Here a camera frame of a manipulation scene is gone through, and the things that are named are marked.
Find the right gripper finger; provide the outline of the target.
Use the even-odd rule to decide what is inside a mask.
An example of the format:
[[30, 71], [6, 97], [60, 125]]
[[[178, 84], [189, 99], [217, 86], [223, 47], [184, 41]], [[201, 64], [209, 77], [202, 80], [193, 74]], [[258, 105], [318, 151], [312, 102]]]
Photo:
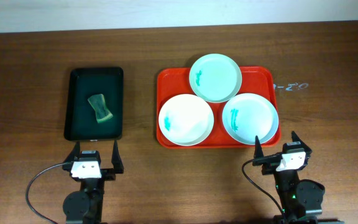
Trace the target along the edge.
[[295, 131], [291, 132], [291, 140], [292, 142], [299, 142], [300, 144], [303, 144], [303, 141], [300, 139], [300, 137], [296, 134]]
[[255, 137], [255, 151], [254, 151], [254, 159], [259, 159], [264, 156], [262, 146], [259, 140], [259, 137]]

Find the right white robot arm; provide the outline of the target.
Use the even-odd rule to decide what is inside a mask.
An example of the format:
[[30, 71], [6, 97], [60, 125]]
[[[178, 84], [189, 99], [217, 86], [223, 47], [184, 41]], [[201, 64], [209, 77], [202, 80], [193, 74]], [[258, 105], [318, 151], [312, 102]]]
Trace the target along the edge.
[[298, 172], [308, 165], [312, 149], [293, 131], [292, 142], [285, 143], [282, 152], [264, 156], [259, 138], [255, 138], [253, 166], [262, 167], [262, 175], [273, 175], [280, 198], [280, 214], [274, 223], [318, 223], [325, 188], [313, 180], [303, 179]]

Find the mint green plate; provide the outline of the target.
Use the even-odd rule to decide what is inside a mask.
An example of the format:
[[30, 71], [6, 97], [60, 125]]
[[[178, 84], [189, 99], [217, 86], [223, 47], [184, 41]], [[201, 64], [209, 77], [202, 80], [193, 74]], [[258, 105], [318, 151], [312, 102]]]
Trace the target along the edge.
[[193, 92], [211, 103], [230, 100], [240, 90], [242, 73], [235, 61], [223, 54], [207, 54], [191, 66], [189, 83]]

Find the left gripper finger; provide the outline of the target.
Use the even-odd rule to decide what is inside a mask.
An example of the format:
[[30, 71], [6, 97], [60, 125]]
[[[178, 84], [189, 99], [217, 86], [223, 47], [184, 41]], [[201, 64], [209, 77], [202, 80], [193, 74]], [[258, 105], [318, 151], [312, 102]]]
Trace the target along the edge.
[[80, 156], [80, 142], [77, 141], [76, 144], [74, 145], [73, 149], [71, 150], [71, 152], [68, 155], [68, 162], [77, 161], [79, 156]]
[[113, 144], [111, 163], [113, 165], [114, 170], [123, 170], [124, 169], [124, 165], [122, 163], [122, 159], [119, 154], [118, 144], [117, 144], [116, 140], [114, 141], [114, 144]]

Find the green sponge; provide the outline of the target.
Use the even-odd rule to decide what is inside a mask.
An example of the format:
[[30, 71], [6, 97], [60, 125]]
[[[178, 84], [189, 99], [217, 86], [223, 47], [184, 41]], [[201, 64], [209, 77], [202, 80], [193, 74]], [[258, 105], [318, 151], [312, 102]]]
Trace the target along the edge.
[[96, 121], [98, 123], [104, 123], [113, 117], [113, 114], [106, 106], [106, 101], [103, 94], [90, 96], [88, 98], [88, 103], [94, 109]]

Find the white plate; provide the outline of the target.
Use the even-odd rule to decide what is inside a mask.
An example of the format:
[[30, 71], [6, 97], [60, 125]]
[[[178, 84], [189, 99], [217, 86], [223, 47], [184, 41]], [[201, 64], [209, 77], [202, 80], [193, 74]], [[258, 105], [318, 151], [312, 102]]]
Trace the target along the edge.
[[179, 146], [194, 146], [211, 134], [214, 114], [204, 99], [180, 94], [163, 104], [158, 114], [158, 126], [170, 142]]

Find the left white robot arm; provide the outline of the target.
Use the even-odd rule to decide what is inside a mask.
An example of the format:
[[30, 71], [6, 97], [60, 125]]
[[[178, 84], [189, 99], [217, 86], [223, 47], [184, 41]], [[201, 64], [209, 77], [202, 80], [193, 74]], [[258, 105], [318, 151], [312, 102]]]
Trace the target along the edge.
[[111, 168], [102, 169], [98, 151], [81, 151], [80, 143], [75, 144], [63, 161], [63, 170], [80, 183], [80, 190], [70, 193], [63, 202], [66, 223], [102, 223], [104, 184], [124, 172], [117, 142], [112, 147], [111, 164]]

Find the light blue plate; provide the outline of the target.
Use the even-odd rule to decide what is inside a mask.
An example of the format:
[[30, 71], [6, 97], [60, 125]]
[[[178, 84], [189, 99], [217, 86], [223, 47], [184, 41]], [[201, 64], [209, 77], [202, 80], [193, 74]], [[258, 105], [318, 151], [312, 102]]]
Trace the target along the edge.
[[247, 145], [254, 145], [256, 139], [261, 144], [269, 142], [279, 126], [274, 105], [253, 93], [242, 93], [231, 98], [223, 108], [222, 122], [230, 137]]

